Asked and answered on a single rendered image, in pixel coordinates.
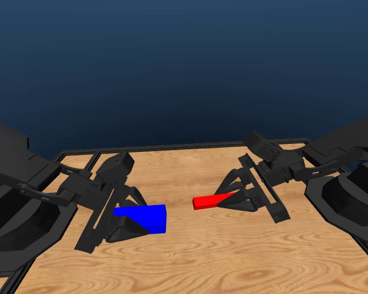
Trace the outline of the thin red peg bar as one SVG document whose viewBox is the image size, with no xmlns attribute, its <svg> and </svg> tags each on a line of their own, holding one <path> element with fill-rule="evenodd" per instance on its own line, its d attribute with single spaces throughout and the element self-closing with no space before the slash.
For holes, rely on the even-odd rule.
<svg viewBox="0 0 368 294">
<path fill-rule="evenodd" d="M 217 204 L 219 202 L 222 202 L 223 200 L 230 197 L 231 195 L 233 195 L 233 193 L 194 197 L 192 201 L 193 208 L 194 210 L 215 208 L 217 207 Z"/>
</svg>

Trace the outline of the blue hollow socket block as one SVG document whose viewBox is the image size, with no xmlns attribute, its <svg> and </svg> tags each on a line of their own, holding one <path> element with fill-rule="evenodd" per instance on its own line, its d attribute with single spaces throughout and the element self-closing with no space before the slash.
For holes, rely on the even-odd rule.
<svg viewBox="0 0 368 294">
<path fill-rule="evenodd" d="M 166 233 L 167 211 L 165 205 L 117 207 L 113 211 L 115 216 L 128 216 L 150 234 Z"/>
</svg>

